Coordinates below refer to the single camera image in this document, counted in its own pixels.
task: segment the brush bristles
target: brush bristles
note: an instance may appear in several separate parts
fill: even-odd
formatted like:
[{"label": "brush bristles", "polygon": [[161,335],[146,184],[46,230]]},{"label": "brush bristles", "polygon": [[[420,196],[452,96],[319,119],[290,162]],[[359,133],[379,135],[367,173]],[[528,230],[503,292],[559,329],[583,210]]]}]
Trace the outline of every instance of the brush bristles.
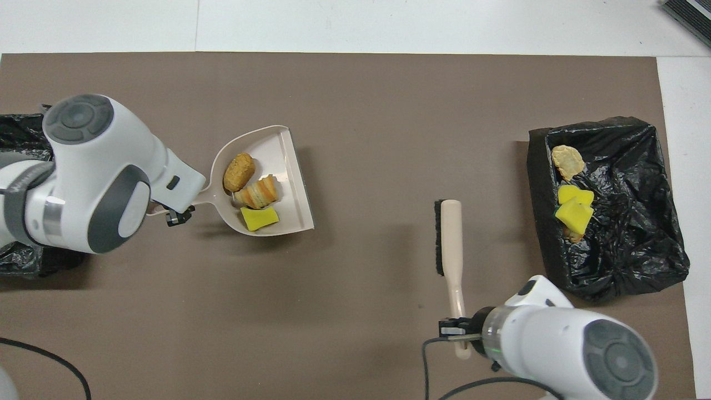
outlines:
[{"label": "brush bristles", "polygon": [[437,238],[434,242],[434,255],[437,273],[444,276],[444,266],[442,265],[442,200],[434,202],[434,227],[437,230]]}]

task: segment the cable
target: cable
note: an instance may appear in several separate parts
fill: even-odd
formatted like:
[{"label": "cable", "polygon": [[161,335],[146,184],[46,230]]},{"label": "cable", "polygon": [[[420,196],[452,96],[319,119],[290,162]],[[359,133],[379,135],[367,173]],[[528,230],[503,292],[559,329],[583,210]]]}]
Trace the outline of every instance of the cable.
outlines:
[{"label": "cable", "polygon": [[45,356],[47,358],[51,358],[51,359],[55,360],[56,362],[62,364],[63,366],[67,367],[67,369],[69,369],[77,378],[79,378],[79,381],[82,383],[82,387],[84,388],[84,395],[86,396],[86,399],[91,400],[91,391],[89,390],[89,383],[87,382],[86,378],[84,378],[84,375],[82,375],[82,373],[79,371],[79,369],[77,369],[77,367],[74,367],[69,361],[63,359],[62,357],[59,357],[58,355],[56,355],[54,353],[50,353],[47,350],[33,346],[32,344],[18,342],[16,340],[11,340],[11,339],[6,339],[4,337],[0,337],[0,344],[7,344],[8,346],[15,346],[15,347],[19,347],[21,349],[35,352],[37,354],[42,354],[43,356]]},{"label": "cable", "polygon": [[422,363],[424,364],[424,400],[429,400],[429,370],[427,368],[427,345],[435,342],[448,342],[446,337],[435,337],[434,339],[425,340],[422,343]]},{"label": "cable", "polygon": [[[462,340],[472,340],[480,338],[480,335],[461,335],[461,336],[450,336],[450,337],[435,337],[434,339],[425,340],[422,343],[422,363],[424,364],[424,400],[429,400],[429,369],[427,367],[427,353],[425,352],[427,345],[435,342],[458,342]],[[467,389],[471,389],[477,386],[482,386],[486,384],[495,384],[499,382],[515,382],[519,384],[529,384],[539,387],[551,395],[553,395],[558,400],[565,400],[563,395],[555,391],[553,388],[546,384],[533,381],[531,379],[519,378],[519,377],[496,377],[481,379],[478,381],[473,381],[471,383],[462,385],[451,391],[447,392],[444,396],[440,397],[439,400],[447,400],[448,398],[454,396],[455,394],[461,393]]]},{"label": "cable", "polygon": [[461,393],[467,389],[471,389],[473,387],[481,386],[481,385],[486,385],[486,384],[495,384],[498,382],[515,382],[519,384],[529,384],[533,385],[536,387],[540,387],[541,389],[547,391],[551,395],[553,395],[556,399],[558,400],[564,400],[563,395],[555,391],[553,388],[546,384],[542,384],[540,382],[533,381],[531,379],[525,379],[525,378],[519,378],[519,377],[496,377],[496,378],[487,378],[487,379],[481,379],[478,381],[473,381],[469,384],[461,385],[460,387],[456,389],[452,389],[451,391],[448,391],[447,394],[444,396],[440,397],[439,400],[446,400],[455,394]]}]

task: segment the brown paper surface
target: brown paper surface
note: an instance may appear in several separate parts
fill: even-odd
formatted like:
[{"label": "brown paper surface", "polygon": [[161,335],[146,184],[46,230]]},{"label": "brown paper surface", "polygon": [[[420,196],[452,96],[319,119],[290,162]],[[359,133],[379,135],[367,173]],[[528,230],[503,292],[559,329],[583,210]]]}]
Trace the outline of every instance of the brown paper surface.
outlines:
[{"label": "brown paper surface", "polygon": [[[286,125],[316,229],[242,236],[209,204],[144,222],[121,248],[50,278],[0,281],[0,333],[74,363],[96,399],[419,399],[419,346],[447,317],[436,199],[462,201],[467,312],[543,266],[528,131],[623,115],[664,137],[653,58],[280,53],[4,55],[0,113],[108,95],[208,175],[232,138]],[[694,397],[681,285],[593,307],[638,330],[657,399]],[[494,374],[430,349],[432,397]],[[58,364],[0,348],[24,399],[80,398]],[[497,384],[465,398],[537,399]]]}]

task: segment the black garbage bag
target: black garbage bag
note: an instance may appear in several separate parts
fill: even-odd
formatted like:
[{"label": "black garbage bag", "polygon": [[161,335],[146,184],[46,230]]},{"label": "black garbage bag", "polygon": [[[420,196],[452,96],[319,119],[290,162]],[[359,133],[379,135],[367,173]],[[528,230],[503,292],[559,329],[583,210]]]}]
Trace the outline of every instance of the black garbage bag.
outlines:
[{"label": "black garbage bag", "polygon": [[[658,292],[686,279],[689,259],[667,180],[656,128],[613,117],[530,131],[528,180],[548,278],[582,299]],[[565,182],[551,149],[577,149],[585,170]],[[555,216],[557,190],[571,183],[595,194],[583,239],[564,237]]]},{"label": "black garbage bag", "polygon": [[[42,114],[0,115],[0,152],[16,152],[43,161],[53,159],[42,132]],[[0,248],[0,276],[44,277],[80,265],[85,254],[19,242]]]}]

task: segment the yellow sponge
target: yellow sponge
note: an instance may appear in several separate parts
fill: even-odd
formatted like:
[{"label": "yellow sponge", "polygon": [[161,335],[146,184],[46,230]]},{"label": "yellow sponge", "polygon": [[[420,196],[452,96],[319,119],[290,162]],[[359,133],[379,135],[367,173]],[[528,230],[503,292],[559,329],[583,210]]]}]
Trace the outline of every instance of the yellow sponge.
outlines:
[{"label": "yellow sponge", "polygon": [[587,224],[592,218],[592,208],[580,204],[578,198],[573,197],[558,207],[555,218],[561,220],[571,231],[584,235]]},{"label": "yellow sponge", "polygon": [[254,232],[259,228],[279,222],[279,216],[274,210],[274,207],[267,207],[263,210],[252,210],[247,207],[240,208],[242,217],[247,223],[247,230]]},{"label": "yellow sponge", "polygon": [[590,190],[579,189],[575,185],[560,185],[558,188],[558,204],[566,203],[573,197],[577,197],[579,204],[590,206],[595,198],[595,193]]}]

